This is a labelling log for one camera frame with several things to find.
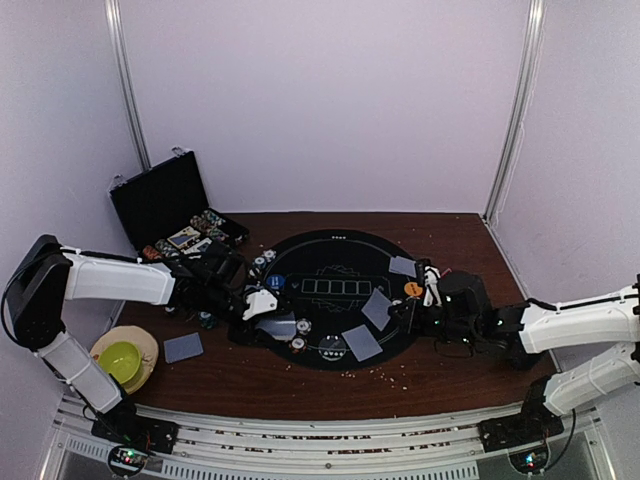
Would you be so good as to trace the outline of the blue ten chip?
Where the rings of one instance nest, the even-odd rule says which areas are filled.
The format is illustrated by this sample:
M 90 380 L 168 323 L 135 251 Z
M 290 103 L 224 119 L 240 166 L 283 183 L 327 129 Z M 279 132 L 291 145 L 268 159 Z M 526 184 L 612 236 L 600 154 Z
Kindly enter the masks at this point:
M 263 252 L 263 257 L 267 262 L 271 262 L 276 258 L 276 251 L 273 249 L 268 249 Z

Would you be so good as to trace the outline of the orange big blind button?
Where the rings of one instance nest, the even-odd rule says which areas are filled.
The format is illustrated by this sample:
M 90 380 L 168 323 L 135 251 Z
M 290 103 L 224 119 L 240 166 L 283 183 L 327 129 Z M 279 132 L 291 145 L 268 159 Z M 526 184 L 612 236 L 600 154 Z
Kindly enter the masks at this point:
M 424 288 L 417 282 L 407 282 L 404 285 L 404 292 L 409 297 L 420 298 L 424 293 Z

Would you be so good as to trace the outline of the blue small blind button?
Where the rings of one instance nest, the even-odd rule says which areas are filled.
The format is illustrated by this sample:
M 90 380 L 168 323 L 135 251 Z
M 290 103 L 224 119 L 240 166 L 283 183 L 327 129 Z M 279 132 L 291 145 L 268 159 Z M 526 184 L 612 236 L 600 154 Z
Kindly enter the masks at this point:
M 266 284 L 275 290 L 281 290 L 284 288 L 286 279 L 283 275 L 273 274 L 267 277 Z

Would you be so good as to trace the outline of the card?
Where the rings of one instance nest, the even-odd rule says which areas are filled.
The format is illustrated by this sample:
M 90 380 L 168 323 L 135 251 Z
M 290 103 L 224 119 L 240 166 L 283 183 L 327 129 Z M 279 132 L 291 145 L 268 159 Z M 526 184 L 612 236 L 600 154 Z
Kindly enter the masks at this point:
M 347 346 L 358 362 L 364 362 L 383 352 L 382 347 L 366 325 L 342 333 Z
M 390 321 L 391 305 L 391 300 L 379 289 L 374 288 L 361 312 L 379 331 L 384 331 Z
M 390 258 L 388 271 L 390 273 L 405 275 L 407 277 L 416 277 L 416 262 L 402 256 L 393 256 Z

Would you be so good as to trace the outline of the playing card deck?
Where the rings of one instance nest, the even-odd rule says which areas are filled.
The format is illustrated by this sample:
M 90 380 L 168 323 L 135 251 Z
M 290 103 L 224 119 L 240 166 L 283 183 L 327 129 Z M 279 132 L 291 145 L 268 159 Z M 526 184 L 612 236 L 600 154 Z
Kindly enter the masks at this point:
M 261 318 L 255 328 L 276 341 L 290 341 L 297 335 L 296 319 L 290 315 Z

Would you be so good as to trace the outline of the white blue chip stack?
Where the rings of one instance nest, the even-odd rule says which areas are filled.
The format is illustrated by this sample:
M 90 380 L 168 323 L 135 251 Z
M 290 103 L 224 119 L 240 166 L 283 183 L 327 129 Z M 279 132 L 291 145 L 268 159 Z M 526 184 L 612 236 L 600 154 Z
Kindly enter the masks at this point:
M 298 335 L 306 336 L 311 332 L 311 330 L 312 323 L 309 320 L 303 318 L 296 322 L 296 332 Z

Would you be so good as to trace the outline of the clear dealer button disc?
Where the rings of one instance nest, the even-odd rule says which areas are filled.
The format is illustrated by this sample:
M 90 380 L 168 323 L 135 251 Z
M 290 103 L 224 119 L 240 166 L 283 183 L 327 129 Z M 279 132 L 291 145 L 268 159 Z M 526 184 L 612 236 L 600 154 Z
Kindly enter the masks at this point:
M 318 344 L 318 352 L 322 359 L 336 362 L 347 353 L 347 345 L 339 335 L 327 335 Z

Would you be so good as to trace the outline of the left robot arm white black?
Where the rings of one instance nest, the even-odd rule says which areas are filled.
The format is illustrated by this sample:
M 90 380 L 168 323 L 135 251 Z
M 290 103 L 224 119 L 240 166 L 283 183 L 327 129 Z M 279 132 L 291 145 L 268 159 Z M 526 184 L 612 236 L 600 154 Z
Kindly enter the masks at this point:
M 229 325 L 233 342 L 289 342 L 298 336 L 291 300 L 261 279 L 224 244 L 150 260 L 61 245 L 39 237 L 6 283 L 1 325 L 9 339 L 62 376 L 123 444 L 137 442 L 144 424 L 127 395 L 63 322 L 72 301 L 122 301 L 206 312 Z

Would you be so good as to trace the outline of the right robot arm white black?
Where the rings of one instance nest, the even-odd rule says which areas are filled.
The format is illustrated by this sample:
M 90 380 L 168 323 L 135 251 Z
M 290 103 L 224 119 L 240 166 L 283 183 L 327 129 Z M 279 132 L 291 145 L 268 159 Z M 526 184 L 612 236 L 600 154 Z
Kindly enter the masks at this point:
M 576 407 L 639 380 L 639 286 L 555 304 L 529 298 L 495 308 L 482 279 L 465 271 L 441 274 L 421 262 L 408 299 L 387 309 L 401 331 L 443 343 L 463 344 L 473 354 L 527 371 L 547 351 L 608 342 L 610 348 L 581 365 L 534 382 L 525 410 L 513 419 L 519 440 L 535 440 Z

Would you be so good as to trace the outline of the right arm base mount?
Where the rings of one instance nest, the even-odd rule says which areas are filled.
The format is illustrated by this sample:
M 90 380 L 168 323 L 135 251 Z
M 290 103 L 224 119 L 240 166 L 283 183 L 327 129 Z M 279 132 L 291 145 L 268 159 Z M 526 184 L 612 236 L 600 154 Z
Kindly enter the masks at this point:
M 525 406 L 512 415 L 481 421 L 479 438 L 486 453 L 505 450 L 520 474 L 542 474 L 551 466 L 549 439 L 564 432 L 561 417 L 543 406 Z

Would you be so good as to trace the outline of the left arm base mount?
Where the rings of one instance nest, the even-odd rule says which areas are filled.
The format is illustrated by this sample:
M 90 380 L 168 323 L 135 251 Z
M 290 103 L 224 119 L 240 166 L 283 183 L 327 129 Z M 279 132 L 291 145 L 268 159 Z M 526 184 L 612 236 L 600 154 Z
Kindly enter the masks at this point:
M 141 416 L 129 399 L 107 413 L 90 405 L 87 408 L 93 415 L 91 434 L 114 443 L 106 463 L 117 478 L 130 479 L 159 453 L 173 452 L 179 431 L 177 423 Z

